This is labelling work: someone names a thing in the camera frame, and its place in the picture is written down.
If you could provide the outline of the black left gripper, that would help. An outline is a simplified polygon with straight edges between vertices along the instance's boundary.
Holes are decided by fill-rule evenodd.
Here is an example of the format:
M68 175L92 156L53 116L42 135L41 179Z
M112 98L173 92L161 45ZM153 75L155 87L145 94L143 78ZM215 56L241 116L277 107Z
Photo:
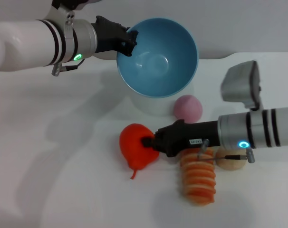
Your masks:
M137 45L137 30L127 32L127 28L119 23L112 22L102 16L96 16L95 23L91 24L96 32L96 53L117 51L131 57Z

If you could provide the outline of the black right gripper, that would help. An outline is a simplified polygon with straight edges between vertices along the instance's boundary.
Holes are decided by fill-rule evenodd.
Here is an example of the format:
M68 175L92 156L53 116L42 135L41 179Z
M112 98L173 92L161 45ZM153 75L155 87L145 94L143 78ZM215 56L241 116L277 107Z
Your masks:
M203 141L208 140L209 146L220 146L218 122L185 123L177 120L173 124L158 129L153 136L144 136L141 143L145 148L154 148L167 157L175 157L189 148L200 148Z

